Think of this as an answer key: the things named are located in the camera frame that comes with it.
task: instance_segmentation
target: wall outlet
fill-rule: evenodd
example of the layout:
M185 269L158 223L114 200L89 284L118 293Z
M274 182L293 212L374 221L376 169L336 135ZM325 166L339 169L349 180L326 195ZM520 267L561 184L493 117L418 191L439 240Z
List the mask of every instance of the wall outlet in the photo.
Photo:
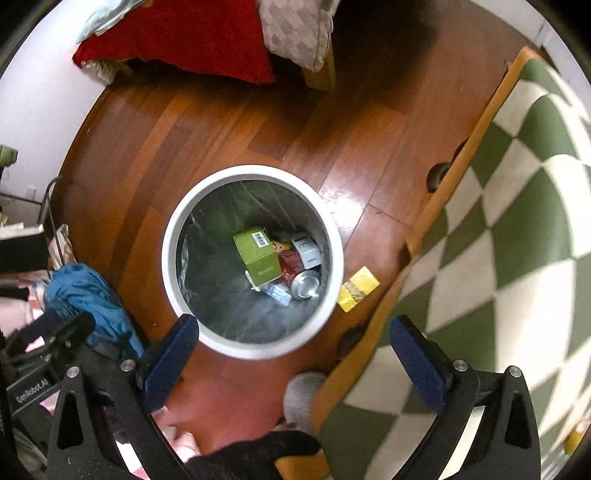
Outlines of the wall outlet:
M25 189L25 198L29 200L35 200L35 194L37 193L37 189L35 187L31 187L30 185Z

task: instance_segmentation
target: blue cloth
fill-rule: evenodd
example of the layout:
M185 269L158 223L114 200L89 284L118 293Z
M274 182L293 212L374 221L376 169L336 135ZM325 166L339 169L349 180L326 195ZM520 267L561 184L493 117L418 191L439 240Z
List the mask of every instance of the blue cloth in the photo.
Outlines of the blue cloth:
M105 340L117 343L123 335L131 334L130 347L138 357L144 353L121 299L88 265L65 265L53 274L45 294L45 310L54 311L64 319L80 312L91 313L96 327L86 343L90 346Z

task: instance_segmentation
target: white wall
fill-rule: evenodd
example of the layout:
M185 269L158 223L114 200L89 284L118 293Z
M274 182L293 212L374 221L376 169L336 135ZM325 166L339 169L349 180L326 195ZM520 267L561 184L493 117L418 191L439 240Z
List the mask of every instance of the white wall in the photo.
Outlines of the white wall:
M472 0L511 25L537 47L544 46L558 72L591 112L591 85L572 53L545 18L526 0Z
M17 163L4 170L0 192L25 196L32 186L41 200L103 92L103 84L72 62L82 25L100 3L62 0L33 29L0 78L0 144L19 151Z

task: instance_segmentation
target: wooden floor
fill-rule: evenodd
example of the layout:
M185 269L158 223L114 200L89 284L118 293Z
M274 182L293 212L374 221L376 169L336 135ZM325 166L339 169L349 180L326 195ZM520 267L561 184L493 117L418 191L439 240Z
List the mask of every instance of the wooden floor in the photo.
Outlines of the wooden floor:
M148 65L107 89L71 148L56 211L78 259L112 283L151 339L175 319L160 271L167 221L225 167L264 164L305 180L339 225L346 275L367 265L382 283L283 358L238 361L200 345L169 406L203 452L266 433L293 375L334 367L342 333L368 320L397 275L429 168L470 134L505 62L528 44L469 1L422 3L341 2L335 92Z

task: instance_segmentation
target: green and white rug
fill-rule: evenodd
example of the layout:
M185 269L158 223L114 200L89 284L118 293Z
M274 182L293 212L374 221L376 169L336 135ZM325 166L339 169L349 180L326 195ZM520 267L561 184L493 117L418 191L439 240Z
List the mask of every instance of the green and white rug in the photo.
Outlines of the green and white rug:
M404 313L451 359L530 388L543 478L591 400L590 118L544 62L525 64L470 167L423 241L392 315ZM478 428L475 409L446 470ZM323 423L335 480L390 480L435 415L414 393L387 326L363 375Z

